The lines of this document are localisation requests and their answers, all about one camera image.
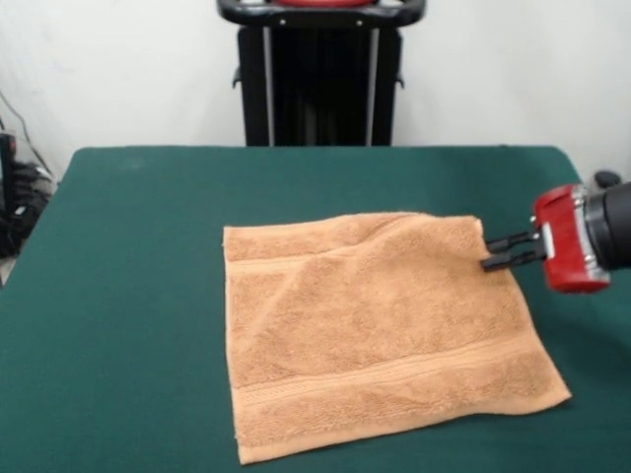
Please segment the white wall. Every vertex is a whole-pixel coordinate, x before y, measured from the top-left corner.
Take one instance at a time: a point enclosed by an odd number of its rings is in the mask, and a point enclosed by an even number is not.
[[[631,176],[630,25],[626,0],[429,0],[395,144],[552,144]],[[83,146],[242,145],[236,32],[214,0],[0,0],[0,88],[57,172]]]

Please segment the orange towel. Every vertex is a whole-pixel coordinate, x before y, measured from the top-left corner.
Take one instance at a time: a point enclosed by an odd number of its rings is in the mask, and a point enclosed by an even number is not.
[[[473,217],[225,228],[224,251],[242,464],[571,396]]]

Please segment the black machine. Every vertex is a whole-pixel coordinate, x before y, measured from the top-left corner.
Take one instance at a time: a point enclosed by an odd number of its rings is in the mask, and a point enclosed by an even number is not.
[[[20,253],[52,193],[52,178],[47,170],[19,162],[17,154],[15,135],[0,131],[0,259]]]
[[[425,0],[218,0],[239,31],[248,146],[389,146],[398,28]]]

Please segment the red part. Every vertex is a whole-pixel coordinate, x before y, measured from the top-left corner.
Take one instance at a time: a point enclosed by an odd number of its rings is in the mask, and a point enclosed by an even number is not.
[[[372,5],[372,0],[275,0],[277,5],[306,8],[348,8]]]
[[[547,224],[554,254],[543,262],[547,285],[561,293],[594,293],[609,286],[594,279],[585,262],[574,204],[575,185],[564,185],[541,195],[534,204],[535,224],[545,234]]]

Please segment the table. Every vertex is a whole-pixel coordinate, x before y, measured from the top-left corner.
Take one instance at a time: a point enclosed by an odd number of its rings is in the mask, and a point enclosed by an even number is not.
[[[0,295],[0,471],[627,471],[631,278],[562,296],[539,265],[515,272],[567,404],[247,467],[233,438],[223,226],[417,210],[502,236],[574,181],[543,147],[80,151]]]

